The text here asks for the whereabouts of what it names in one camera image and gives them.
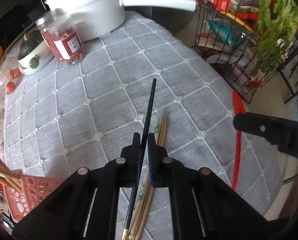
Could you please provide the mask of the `pink perforated plastic basket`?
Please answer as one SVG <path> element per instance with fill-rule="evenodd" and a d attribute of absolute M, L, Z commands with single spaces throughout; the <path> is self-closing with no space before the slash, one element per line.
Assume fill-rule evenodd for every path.
<path fill-rule="evenodd" d="M 22 174 L 20 191 L 3 185 L 4 195 L 13 221 L 15 223 L 20 222 L 64 181 L 64 178 L 37 177 Z"/>

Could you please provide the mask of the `red plastic spoon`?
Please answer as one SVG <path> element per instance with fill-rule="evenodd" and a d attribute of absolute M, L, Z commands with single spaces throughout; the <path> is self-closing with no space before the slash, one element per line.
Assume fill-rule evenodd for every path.
<path fill-rule="evenodd" d="M 232 105 L 233 105 L 233 113 L 237 114 L 245 114 L 244 104 L 239 96 L 239 94 L 234 90 L 232 92 Z M 240 158 L 241 158 L 241 148 L 242 148 L 242 132 L 236 131 L 236 153 L 234 159 L 234 169 L 232 173 L 232 183 L 231 189 L 233 191 L 237 188 L 238 176 L 239 176 L 239 168 L 240 168 Z"/>

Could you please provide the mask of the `grey checked tablecloth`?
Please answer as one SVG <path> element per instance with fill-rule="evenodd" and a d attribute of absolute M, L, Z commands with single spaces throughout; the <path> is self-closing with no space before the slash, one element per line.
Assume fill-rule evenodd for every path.
<path fill-rule="evenodd" d="M 104 167 L 144 130 L 153 79 L 149 134 L 193 170 L 208 168 L 231 188 L 236 132 L 232 89 L 193 50 L 136 12 L 110 36 L 84 44 L 81 63 L 50 61 L 5 98 L 5 160 L 26 175 L 67 180 Z M 242 137 L 236 194 L 262 217 L 282 183 L 272 147 Z M 120 239 L 132 187 L 119 190 Z M 144 239 L 174 239 L 169 190 L 155 188 Z"/>

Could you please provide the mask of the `leafy green vegetables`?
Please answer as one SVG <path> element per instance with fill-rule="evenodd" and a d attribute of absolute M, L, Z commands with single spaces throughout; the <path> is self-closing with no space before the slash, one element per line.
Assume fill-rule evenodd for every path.
<path fill-rule="evenodd" d="M 298 29 L 298 7 L 294 0 L 258 0 L 256 34 L 258 60 L 255 72 L 273 67 L 287 51 Z"/>

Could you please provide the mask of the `white ceramic bowl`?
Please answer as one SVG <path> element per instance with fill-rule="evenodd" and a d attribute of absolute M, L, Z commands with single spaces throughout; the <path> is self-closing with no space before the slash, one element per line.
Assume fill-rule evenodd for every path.
<path fill-rule="evenodd" d="M 18 69 L 24 75 L 32 75 L 45 67 L 54 57 L 45 41 L 42 41 L 27 56 L 18 59 Z"/>

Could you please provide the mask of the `clear jar with tangerines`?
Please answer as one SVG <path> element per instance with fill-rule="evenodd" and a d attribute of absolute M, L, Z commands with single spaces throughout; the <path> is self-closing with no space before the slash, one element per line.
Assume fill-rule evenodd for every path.
<path fill-rule="evenodd" d="M 0 64 L 0 88 L 6 94 L 12 94 L 22 80 L 19 65 L 16 56 L 6 57 Z"/>

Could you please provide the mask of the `dark green pumpkin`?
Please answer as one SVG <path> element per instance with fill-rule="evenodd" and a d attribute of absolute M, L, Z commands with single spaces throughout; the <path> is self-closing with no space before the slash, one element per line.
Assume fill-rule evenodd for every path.
<path fill-rule="evenodd" d="M 21 60 L 29 55 L 41 42 L 43 42 L 43 37 L 39 30 L 34 30 L 31 33 L 25 33 L 23 35 L 23 41 L 20 45 L 20 52 L 17 59 Z"/>

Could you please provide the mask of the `red-filled plastic jar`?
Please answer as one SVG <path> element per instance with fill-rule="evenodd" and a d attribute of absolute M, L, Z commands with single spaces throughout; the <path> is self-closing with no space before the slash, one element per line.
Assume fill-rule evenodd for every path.
<path fill-rule="evenodd" d="M 84 49 L 69 14 L 62 9 L 46 12 L 36 26 L 56 61 L 75 64 L 84 58 Z"/>

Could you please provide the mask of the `white electric pot with lid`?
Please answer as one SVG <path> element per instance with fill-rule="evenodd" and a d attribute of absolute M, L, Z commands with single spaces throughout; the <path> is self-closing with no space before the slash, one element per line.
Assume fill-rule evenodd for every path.
<path fill-rule="evenodd" d="M 82 42 L 104 36 L 125 21 L 124 0 L 46 0 L 50 10 L 71 15 Z"/>

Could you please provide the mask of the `black chair frame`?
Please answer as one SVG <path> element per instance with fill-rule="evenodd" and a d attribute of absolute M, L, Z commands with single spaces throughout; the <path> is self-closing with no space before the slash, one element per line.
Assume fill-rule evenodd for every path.
<path fill-rule="evenodd" d="M 278 73 L 288 90 L 288 97 L 284 100 L 284 103 L 287 104 L 298 96 L 298 31 L 287 51 L 286 58 L 278 67 Z"/>

